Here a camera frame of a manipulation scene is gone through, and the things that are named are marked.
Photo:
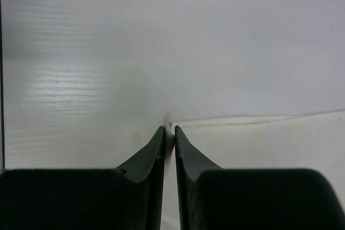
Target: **white backdrop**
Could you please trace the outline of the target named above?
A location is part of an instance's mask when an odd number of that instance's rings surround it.
[[[345,0],[1,0],[6,165],[108,167],[161,124],[345,104]]]

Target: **black plastic jaw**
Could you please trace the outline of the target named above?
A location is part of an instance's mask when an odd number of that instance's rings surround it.
[[[13,170],[0,229],[160,229],[165,129],[116,169]]]
[[[182,230],[345,229],[327,180],[310,169],[223,170],[175,128]]]

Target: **black plastic piece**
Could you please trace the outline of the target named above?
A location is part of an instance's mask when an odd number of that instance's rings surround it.
[[[5,171],[0,229],[160,229],[164,140],[116,169]]]
[[[223,170],[175,128],[182,230],[345,229],[327,180],[309,169]]]

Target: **dark edge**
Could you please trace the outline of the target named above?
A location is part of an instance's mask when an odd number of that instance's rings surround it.
[[[0,102],[1,102],[1,160],[0,169],[5,169],[5,119],[4,119],[4,80],[3,80],[3,57],[2,57],[2,16],[0,0]]]
[[[160,143],[155,163],[152,167],[146,229],[160,230],[161,228],[165,141],[166,135],[164,130],[163,142]]]
[[[180,145],[175,145],[176,156],[176,175],[177,175],[177,192],[178,192],[178,210],[180,212],[180,228],[181,230],[189,230],[187,194],[185,185],[185,173],[183,168]]]
[[[115,169],[125,171],[131,182],[142,182],[153,171],[156,160],[164,157],[165,129],[160,126],[150,141]]]
[[[223,169],[193,146],[179,126],[175,127],[175,136],[184,173],[191,181],[195,182],[203,171]]]

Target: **white surface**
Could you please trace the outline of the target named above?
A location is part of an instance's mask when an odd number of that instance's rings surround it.
[[[345,111],[258,122],[265,119],[224,118],[210,120],[207,126],[195,121],[183,131],[195,147],[223,168],[318,170],[330,181],[344,207]],[[172,164],[164,175],[161,229],[180,228],[176,197],[176,166]]]
[[[191,120],[344,108],[345,0],[1,2],[9,168],[116,166],[166,110]],[[222,166],[311,165],[343,187],[343,120],[289,123],[231,126],[212,142],[205,128],[186,134]],[[164,208],[177,202],[167,191]],[[174,226],[176,207],[163,219]]]

